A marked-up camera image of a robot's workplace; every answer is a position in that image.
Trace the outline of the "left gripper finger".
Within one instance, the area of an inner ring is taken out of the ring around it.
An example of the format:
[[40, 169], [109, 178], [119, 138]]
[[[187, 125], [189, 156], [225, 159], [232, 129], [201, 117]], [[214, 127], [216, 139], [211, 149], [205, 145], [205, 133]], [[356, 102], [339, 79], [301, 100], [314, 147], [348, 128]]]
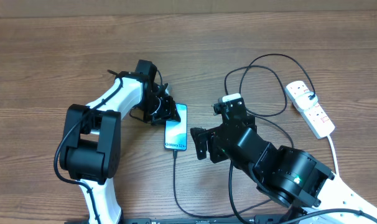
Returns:
[[180, 118], [180, 115], [179, 115], [179, 112], [177, 110], [177, 106], [176, 106], [176, 103], [172, 103], [170, 105], [170, 118], [169, 118], [170, 121], [176, 121], [176, 122], [181, 122], [181, 118]]
[[151, 119], [151, 125], [157, 126], [157, 125], [165, 125], [166, 121], [169, 121], [170, 117], [155, 117], [153, 116]]

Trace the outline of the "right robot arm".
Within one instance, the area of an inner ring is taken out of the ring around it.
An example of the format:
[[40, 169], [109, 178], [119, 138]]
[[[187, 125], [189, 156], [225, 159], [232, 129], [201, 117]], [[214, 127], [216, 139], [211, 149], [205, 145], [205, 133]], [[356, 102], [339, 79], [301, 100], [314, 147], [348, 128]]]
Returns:
[[190, 130], [198, 159], [230, 160], [261, 193], [290, 209], [281, 223], [377, 223], [377, 208], [325, 164], [305, 151], [263, 140], [242, 98], [220, 100], [213, 108], [221, 125]]

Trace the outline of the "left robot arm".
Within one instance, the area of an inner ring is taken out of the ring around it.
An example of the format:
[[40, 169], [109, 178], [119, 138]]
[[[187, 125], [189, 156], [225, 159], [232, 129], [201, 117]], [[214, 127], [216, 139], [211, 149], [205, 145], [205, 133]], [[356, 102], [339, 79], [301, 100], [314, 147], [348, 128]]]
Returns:
[[78, 185], [89, 217], [86, 223], [122, 223], [113, 183], [121, 156], [121, 121], [138, 108], [141, 121], [151, 125], [181, 121], [165, 83], [156, 83], [160, 71], [139, 60], [133, 72], [112, 72], [114, 83], [97, 100], [72, 104], [66, 113], [63, 136], [54, 156], [55, 175]]

